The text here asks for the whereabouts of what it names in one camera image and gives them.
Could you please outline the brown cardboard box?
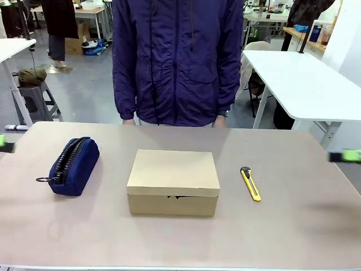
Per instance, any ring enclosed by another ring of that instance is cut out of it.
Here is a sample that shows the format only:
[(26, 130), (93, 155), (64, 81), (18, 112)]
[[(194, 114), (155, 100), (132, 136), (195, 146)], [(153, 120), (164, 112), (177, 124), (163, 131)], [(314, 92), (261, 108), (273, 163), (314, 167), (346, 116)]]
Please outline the brown cardboard box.
[(127, 182), (133, 215), (212, 217), (219, 194), (210, 152), (138, 150)]

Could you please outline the cardboard box on floor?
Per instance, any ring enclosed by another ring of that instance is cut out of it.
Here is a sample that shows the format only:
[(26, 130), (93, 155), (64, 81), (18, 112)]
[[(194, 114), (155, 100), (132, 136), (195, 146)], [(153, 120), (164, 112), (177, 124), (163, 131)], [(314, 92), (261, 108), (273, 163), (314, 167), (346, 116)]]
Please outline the cardboard box on floor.
[(86, 41), (90, 41), (88, 21), (78, 25), (78, 39), (65, 39), (65, 53), (67, 55), (83, 55), (82, 44)]

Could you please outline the olive green bag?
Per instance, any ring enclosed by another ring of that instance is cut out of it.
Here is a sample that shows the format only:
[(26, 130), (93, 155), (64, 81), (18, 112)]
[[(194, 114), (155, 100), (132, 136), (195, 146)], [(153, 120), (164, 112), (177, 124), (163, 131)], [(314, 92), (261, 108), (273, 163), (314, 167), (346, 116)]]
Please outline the olive green bag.
[(47, 73), (44, 68), (31, 68), (21, 69), (18, 72), (12, 72), (12, 76), (18, 78), (18, 82), (21, 87), (31, 87), (41, 85), (45, 81)]

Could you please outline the blue zipper pencil case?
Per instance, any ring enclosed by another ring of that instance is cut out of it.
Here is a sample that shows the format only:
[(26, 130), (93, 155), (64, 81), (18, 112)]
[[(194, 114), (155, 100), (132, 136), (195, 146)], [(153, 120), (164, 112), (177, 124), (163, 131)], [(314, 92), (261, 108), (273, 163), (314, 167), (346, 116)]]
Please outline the blue zipper pencil case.
[(80, 196), (100, 156), (98, 145), (90, 137), (71, 139), (52, 165), (46, 182), (52, 192), (64, 196)]

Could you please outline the large white table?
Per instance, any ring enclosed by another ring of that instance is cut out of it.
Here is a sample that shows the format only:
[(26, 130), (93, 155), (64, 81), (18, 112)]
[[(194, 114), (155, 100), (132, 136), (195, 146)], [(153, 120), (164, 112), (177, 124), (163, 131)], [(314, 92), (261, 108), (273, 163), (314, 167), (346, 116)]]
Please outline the large white table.
[(243, 52), (265, 84), (253, 128), (257, 129), (272, 95), (295, 120), (292, 130), (314, 123), (325, 131), (327, 148), (342, 123), (361, 123), (361, 88), (319, 59), (291, 51)]

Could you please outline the small white standing desk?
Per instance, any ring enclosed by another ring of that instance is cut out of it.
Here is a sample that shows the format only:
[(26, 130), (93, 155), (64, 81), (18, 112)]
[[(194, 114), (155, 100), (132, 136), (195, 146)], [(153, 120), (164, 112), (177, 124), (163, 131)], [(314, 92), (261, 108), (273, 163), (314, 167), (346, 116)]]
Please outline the small white standing desk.
[(12, 71), (9, 65), (9, 59), (17, 53), (29, 49), (36, 44), (35, 39), (26, 38), (3, 38), (0, 39), (0, 64), (2, 65), (7, 82), (10, 86), (12, 95), (15, 98), (16, 104), (20, 110), (20, 113), (25, 121), (25, 125), (6, 125), (6, 130), (28, 130), (32, 125), (32, 119), (28, 109), (25, 106), (23, 97), (20, 94), (19, 88), (12, 76)]

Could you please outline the yellow utility knife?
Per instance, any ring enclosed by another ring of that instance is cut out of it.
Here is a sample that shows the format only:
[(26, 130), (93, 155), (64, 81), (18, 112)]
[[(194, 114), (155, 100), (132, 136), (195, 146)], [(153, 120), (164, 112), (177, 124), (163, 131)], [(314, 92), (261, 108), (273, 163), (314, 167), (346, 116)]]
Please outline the yellow utility knife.
[(252, 197), (252, 199), (256, 202), (261, 201), (261, 196), (259, 194), (259, 191), (252, 179), (252, 170), (249, 167), (241, 167), (240, 173), (243, 177), (243, 180), (248, 188), (248, 191)]

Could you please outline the dark blue bottle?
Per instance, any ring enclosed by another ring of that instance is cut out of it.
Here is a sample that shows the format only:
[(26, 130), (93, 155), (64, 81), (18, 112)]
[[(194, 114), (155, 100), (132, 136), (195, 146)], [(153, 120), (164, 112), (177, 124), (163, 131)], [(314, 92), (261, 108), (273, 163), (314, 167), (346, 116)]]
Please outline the dark blue bottle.
[(312, 28), (311, 28), (311, 32), (310, 32), (310, 37), (309, 37), (309, 41), (310, 42), (317, 42), (319, 39), (319, 36), (321, 34), (322, 31), (322, 27), (323, 27), (323, 23), (318, 22), (318, 21), (314, 21)]

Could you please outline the black vertical pole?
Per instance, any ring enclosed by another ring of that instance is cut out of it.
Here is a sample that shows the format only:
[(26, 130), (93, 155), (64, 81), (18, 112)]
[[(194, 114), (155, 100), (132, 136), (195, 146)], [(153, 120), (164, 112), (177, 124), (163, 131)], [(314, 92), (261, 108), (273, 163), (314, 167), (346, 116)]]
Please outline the black vertical pole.
[(26, 40), (30, 40), (30, 34), (29, 34), (29, 30), (28, 30), (28, 26), (27, 26), (27, 19), (26, 19), (26, 9), (24, 9), (24, 7), (26, 7), (25, 4), (23, 4), (23, 0), (16, 0), (17, 1), (17, 8), (18, 8), (18, 12), (19, 12), (19, 16), (20, 16), (20, 20), (21, 20), (21, 24), (23, 27), (23, 37)]

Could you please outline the wooden side bench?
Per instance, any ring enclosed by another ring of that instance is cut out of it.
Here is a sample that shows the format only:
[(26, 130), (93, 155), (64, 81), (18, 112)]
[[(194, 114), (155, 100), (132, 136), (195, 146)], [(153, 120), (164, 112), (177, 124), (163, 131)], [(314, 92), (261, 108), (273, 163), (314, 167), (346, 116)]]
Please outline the wooden side bench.
[[(301, 33), (295, 30), (291, 27), (284, 27), (283, 31), (286, 34), (289, 34), (292, 36), (290, 45), (288, 47), (289, 51), (299, 51), (301, 49), (301, 45), (303, 43), (303, 40), (305, 38), (306, 33)], [(311, 41), (311, 37), (308, 37), (308, 40), (305, 44), (304, 52), (311, 51), (313, 53), (320, 53), (323, 54), (326, 49), (326, 45), (322, 44), (322, 35), (323, 31), (321, 31), (321, 34), (319, 35), (317, 41)]]

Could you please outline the thin black stand pole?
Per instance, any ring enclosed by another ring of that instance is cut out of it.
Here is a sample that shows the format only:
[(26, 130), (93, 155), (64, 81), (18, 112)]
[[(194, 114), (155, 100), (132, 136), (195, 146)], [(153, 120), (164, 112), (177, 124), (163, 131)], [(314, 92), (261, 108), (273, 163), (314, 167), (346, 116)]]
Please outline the thin black stand pole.
[(298, 19), (297, 19), (297, 24), (300, 25), (301, 28), (301, 34), (305, 34), (307, 33), (307, 22), (305, 19), (305, 15), (304, 13), (307, 10), (307, 0), (299, 0), (298, 1)]

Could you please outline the bystander in black coat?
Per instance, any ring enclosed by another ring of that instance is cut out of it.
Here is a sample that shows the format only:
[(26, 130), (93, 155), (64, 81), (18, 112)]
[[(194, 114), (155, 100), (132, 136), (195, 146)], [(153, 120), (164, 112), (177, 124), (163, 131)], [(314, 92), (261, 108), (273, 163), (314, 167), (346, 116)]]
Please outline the bystander in black coat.
[(48, 57), (57, 69), (66, 67), (65, 39), (78, 39), (78, 27), (72, 0), (41, 0), (49, 35)]

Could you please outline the beige office chair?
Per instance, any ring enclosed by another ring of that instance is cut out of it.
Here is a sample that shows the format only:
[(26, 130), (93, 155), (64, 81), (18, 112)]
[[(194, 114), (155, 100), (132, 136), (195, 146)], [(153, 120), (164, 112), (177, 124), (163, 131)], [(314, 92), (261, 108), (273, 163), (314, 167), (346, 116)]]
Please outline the beige office chair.
[(266, 41), (257, 41), (257, 42), (251, 42), (247, 44), (242, 53), (241, 53), (241, 60), (240, 60), (240, 87), (236, 93), (236, 99), (240, 96), (241, 92), (246, 88), (248, 85), (248, 82), (250, 80), (250, 77), (253, 72), (252, 65), (245, 57), (244, 53), (247, 50), (253, 50), (253, 51), (275, 51), (275, 48), (273, 48), (268, 42)]

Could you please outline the bystander in dark clothes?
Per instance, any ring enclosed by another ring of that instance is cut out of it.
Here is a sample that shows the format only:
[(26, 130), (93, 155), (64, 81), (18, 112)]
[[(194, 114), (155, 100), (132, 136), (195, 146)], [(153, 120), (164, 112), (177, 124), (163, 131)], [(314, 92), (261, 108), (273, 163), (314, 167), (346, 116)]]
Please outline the bystander in dark clothes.
[(335, 0), (295, 0), (286, 27), (294, 25), (308, 26), (316, 20), (320, 14), (327, 10)]

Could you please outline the person in purple jacket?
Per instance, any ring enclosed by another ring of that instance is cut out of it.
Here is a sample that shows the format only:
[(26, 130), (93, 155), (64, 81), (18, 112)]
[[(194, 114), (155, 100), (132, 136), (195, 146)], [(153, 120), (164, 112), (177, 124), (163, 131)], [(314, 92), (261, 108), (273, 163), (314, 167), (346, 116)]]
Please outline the person in purple jacket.
[(244, 0), (113, 0), (112, 77), (121, 120), (201, 127), (240, 86)]

